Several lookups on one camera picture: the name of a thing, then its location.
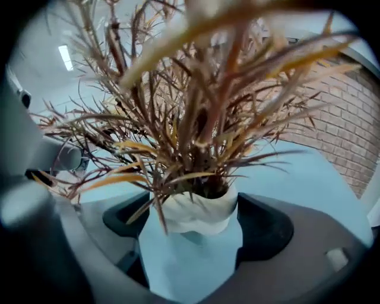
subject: dry grass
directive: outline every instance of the dry grass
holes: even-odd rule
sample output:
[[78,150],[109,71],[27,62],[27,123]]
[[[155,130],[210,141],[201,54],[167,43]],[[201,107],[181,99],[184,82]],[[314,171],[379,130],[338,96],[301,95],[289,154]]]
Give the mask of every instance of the dry grass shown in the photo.
[[[266,157],[278,154],[249,156],[257,140],[276,141],[292,124],[313,127],[312,111],[320,106],[309,107],[308,101],[317,94],[304,96],[299,88],[326,76],[311,75],[311,66],[357,37],[332,33],[329,18],[323,33],[295,45],[278,33],[262,38],[259,17],[311,10],[307,1],[193,0],[182,7],[176,0],[151,0],[136,8],[123,28],[116,2],[106,1],[110,19],[104,39],[93,24],[90,1],[72,0],[66,6],[78,29],[72,45],[83,56],[84,72],[90,69],[93,85],[110,97],[96,102],[95,110],[77,104],[70,113],[48,104],[53,119],[43,118],[40,126],[47,134],[71,138],[99,167],[64,195],[74,197],[89,181],[110,175],[90,188],[127,181],[153,192],[154,199],[133,219],[154,204],[163,227],[161,206],[169,195],[189,191],[217,198],[236,168],[263,165]],[[151,18],[147,10],[154,11]],[[154,27],[174,14],[182,15],[181,25],[154,39]],[[121,41],[125,30],[130,45]],[[344,42],[323,47],[336,37]],[[353,68],[334,67],[328,75]],[[266,80],[271,84],[264,85]],[[112,158],[96,157],[89,144]],[[109,162],[121,167],[115,170]]]

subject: light blue surface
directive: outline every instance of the light blue surface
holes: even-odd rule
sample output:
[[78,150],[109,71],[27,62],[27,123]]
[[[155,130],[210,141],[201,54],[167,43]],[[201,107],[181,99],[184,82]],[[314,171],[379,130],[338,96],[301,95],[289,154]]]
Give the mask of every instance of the light blue surface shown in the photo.
[[[239,169],[236,174],[248,178],[236,180],[237,190],[325,212],[370,246],[372,232],[365,208],[332,164],[315,149],[291,142],[279,141],[275,149],[307,153],[268,159],[289,162],[278,165],[288,173],[264,166]],[[264,144],[260,153],[272,151],[272,146]],[[90,202],[137,191],[140,189],[123,183],[86,192],[83,199]],[[165,236],[157,213],[152,210],[140,236],[151,291],[182,303],[200,301],[233,273],[236,250],[241,244],[236,213],[227,229],[217,236],[196,233]]]

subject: fluorescent light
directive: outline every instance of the fluorescent light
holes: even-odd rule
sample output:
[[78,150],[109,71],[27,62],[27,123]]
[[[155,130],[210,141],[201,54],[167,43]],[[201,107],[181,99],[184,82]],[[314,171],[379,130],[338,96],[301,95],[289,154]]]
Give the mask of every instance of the fluorescent light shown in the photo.
[[72,63],[69,55],[69,50],[67,49],[67,45],[61,45],[58,47],[59,53],[61,53],[62,60],[64,61],[64,64],[66,66],[66,69],[68,71],[72,71]]

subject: plant pot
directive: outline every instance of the plant pot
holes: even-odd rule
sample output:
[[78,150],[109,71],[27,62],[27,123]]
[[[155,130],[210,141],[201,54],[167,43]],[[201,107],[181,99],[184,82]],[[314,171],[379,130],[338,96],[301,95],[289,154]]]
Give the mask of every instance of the plant pot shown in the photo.
[[189,192],[170,196],[162,205],[168,232],[195,231],[216,235],[228,225],[236,208],[238,192],[234,184],[220,198],[208,199]]

